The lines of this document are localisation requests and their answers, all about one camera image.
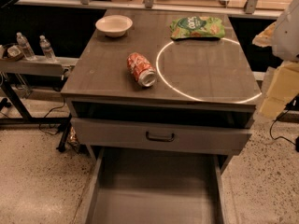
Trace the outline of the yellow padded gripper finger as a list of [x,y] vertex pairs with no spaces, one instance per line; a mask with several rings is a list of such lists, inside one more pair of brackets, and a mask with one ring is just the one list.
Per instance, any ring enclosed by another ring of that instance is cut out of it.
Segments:
[[274,72],[259,112],[276,119],[286,105],[299,94],[299,62],[284,61]]
[[261,31],[253,38],[252,44],[262,48],[271,47],[272,35],[274,33],[275,26],[276,26],[275,22],[268,25],[263,31]]

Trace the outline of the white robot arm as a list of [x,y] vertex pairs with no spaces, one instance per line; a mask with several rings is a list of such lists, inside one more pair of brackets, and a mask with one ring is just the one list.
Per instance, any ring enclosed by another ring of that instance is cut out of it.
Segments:
[[252,43],[262,48],[271,47],[273,55],[282,60],[260,107],[262,115],[276,119],[286,104],[299,94],[299,0],[292,0]]

